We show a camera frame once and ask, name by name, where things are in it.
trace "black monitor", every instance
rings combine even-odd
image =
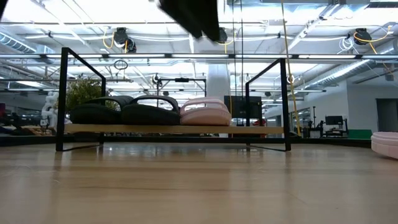
[[[246,118],[246,99],[244,96],[224,96],[224,104],[232,114],[232,118]],[[261,96],[250,96],[250,118],[262,117]]]
[[[326,125],[343,125],[343,116],[326,116]]]

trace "white robot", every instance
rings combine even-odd
[[[40,120],[40,126],[43,128],[57,128],[57,115],[58,109],[55,109],[55,104],[58,100],[58,93],[49,92],[48,96],[45,97],[45,104],[42,109],[42,119]]]

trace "yellow cable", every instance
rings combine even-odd
[[[102,41],[103,41],[103,43],[104,43],[104,46],[105,46],[107,49],[111,49],[111,48],[113,47],[114,32],[112,33],[112,44],[111,44],[111,46],[106,45],[106,43],[105,43],[105,38],[103,38]]]
[[[357,40],[360,40],[362,42],[373,43],[373,42],[377,42],[377,41],[380,41],[382,39],[385,39],[388,36],[388,34],[389,34],[388,32],[390,31],[390,29],[391,29],[391,26],[388,27],[388,31],[387,31],[386,35],[384,37],[381,37],[380,39],[377,39],[377,40],[363,40],[363,39],[360,39],[360,38],[358,38],[356,36],[356,34],[358,34],[357,32],[354,33],[354,38],[357,39]]]
[[[226,44],[220,44],[220,43],[218,43],[218,44],[220,44],[220,45],[224,45],[224,52],[225,52],[225,54],[226,54],[226,46],[229,45],[229,44],[232,44],[232,42],[234,42],[234,40],[235,40],[235,37],[236,37],[236,34],[235,34],[235,32],[234,32],[234,39],[231,40],[229,43],[226,43]]]
[[[289,71],[290,92],[291,92],[292,98],[293,98],[294,114],[295,114],[295,117],[296,117],[296,124],[297,124],[297,134],[298,134],[299,136],[301,136],[299,115],[297,114],[296,97],[295,97],[295,95],[294,95],[294,86],[293,86],[292,72],[290,72],[290,60],[289,60],[289,49],[288,49],[288,46],[287,46],[287,32],[286,32],[286,20],[285,20],[284,0],[280,0],[280,3],[281,3],[281,5],[282,5],[282,17],[283,17],[284,32],[285,32],[285,35],[284,35],[284,36],[285,36],[285,48],[286,48],[287,70]]]
[[[371,46],[373,52],[374,52],[375,54],[377,54],[376,49],[373,47],[373,44],[372,44],[372,43],[369,43],[369,45]]]
[[[371,46],[373,52],[374,52],[375,54],[377,54],[377,51],[376,51],[376,49],[374,48],[373,44],[372,44],[372,43],[369,43],[369,45]],[[387,69],[387,71],[388,71],[395,79],[397,79],[397,77],[390,71],[390,69],[387,67],[387,65],[386,65],[384,62],[383,62],[383,65],[384,65],[384,67]]]

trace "green plant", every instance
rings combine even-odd
[[[66,111],[69,112],[75,106],[98,97],[101,97],[101,82],[99,80],[82,79],[70,82],[67,89]],[[107,101],[105,105],[114,110],[118,107],[118,104],[112,101]]]

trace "wooden floor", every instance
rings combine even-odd
[[[370,149],[54,147],[0,148],[0,224],[398,223],[398,161]]]

